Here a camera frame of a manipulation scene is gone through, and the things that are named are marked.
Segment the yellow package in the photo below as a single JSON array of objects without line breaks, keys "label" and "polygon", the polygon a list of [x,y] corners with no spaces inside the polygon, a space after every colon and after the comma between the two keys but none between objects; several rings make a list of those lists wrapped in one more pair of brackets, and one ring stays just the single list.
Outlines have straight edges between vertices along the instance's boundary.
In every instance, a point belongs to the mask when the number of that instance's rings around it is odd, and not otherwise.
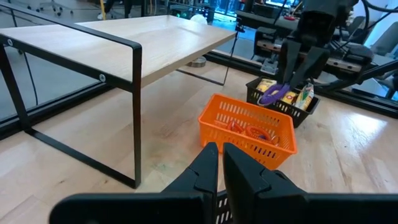
[{"label": "yellow package", "polygon": [[[268,90],[272,85],[275,85],[276,81],[275,80],[269,80],[266,78],[263,78],[260,82],[260,84],[258,84],[257,86],[257,90],[265,92],[266,90]],[[295,97],[297,96],[296,93],[292,92],[292,91],[288,91],[285,96],[283,97],[282,101],[288,104],[292,104],[294,102]]]},{"label": "yellow package", "polygon": [[291,105],[294,102],[296,96],[297,96],[296,93],[288,91],[283,97],[282,101]]},{"label": "yellow package", "polygon": [[275,85],[275,84],[276,84],[275,80],[269,80],[269,79],[263,78],[261,80],[261,82],[258,84],[256,90],[265,92],[266,90],[269,89],[269,87],[271,87],[272,85]]},{"label": "yellow package", "polygon": [[301,90],[294,106],[300,108],[301,110],[307,110],[308,106],[312,101],[313,96],[314,96],[313,85],[309,83]]}]

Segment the purple handle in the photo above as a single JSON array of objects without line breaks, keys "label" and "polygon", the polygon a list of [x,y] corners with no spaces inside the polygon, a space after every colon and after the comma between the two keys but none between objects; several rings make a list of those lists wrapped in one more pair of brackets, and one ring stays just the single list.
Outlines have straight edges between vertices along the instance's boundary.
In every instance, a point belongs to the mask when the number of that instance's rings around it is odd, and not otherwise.
[{"label": "purple handle", "polygon": [[274,103],[277,100],[282,99],[285,94],[290,90],[290,86],[288,84],[281,85],[275,84],[272,85],[268,90],[266,90],[261,98],[259,98],[258,104],[261,106],[267,106]]}]

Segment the chair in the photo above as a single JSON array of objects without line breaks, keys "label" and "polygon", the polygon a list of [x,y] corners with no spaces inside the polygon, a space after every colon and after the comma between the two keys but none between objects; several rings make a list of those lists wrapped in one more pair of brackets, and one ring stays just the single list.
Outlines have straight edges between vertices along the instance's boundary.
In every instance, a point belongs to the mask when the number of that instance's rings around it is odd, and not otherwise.
[{"label": "chair", "polygon": [[347,27],[347,31],[350,35],[352,35],[356,29],[360,27],[360,25],[365,21],[364,16],[357,16],[354,18],[353,22]]},{"label": "chair", "polygon": [[52,7],[52,10],[57,14],[57,16],[61,16],[64,9],[70,10],[70,14],[73,14],[73,11],[70,8],[55,2],[55,0],[51,0],[50,2],[42,2],[39,5],[40,10],[44,10],[45,7],[50,6]]},{"label": "chair", "polygon": [[356,29],[358,29],[364,21],[365,21],[365,17],[364,16],[355,17],[353,22],[346,29],[348,31],[349,35],[348,36],[344,35],[342,37],[343,40],[345,40],[345,41],[349,40],[349,38],[353,36],[353,34],[356,31]]},{"label": "chair", "polygon": [[398,22],[391,26],[380,36],[380,38],[372,45],[371,50],[378,55],[385,56],[392,52],[398,44]]}]

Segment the floor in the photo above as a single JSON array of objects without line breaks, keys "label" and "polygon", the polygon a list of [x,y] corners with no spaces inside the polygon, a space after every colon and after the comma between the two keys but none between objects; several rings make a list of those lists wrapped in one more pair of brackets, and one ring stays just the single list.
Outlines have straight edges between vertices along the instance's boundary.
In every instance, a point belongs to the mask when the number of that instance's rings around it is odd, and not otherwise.
[{"label": "floor", "polygon": [[[210,62],[182,69],[217,80],[226,70]],[[211,95],[245,100],[243,84],[253,79],[231,69],[222,87],[172,72],[143,88],[143,181],[135,192],[171,183],[201,151],[197,118]],[[295,130],[298,153],[279,169],[308,192],[398,193],[398,120],[320,99]],[[112,90],[35,128],[132,176],[131,108],[130,93]],[[82,192],[134,190],[24,133],[0,141],[0,224],[45,223],[59,200]]]}]

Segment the orange basket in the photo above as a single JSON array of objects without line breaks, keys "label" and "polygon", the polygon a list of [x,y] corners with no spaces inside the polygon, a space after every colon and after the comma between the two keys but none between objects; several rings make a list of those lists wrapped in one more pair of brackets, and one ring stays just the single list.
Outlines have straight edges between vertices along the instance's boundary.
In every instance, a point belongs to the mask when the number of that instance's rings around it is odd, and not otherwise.
[{"label": "orange basket", "polygon": [[[219,153],[224,142],[233,143],[268,169],[276,169],[290,155],[297,152],[292,118],[280,112],[261,108],[221,94],[214,94],[198,118],[200,144],[217,143]],[[250,138],[226,129],[234,121],[243,128],[248,125],[266,130],[277,144]]]}]

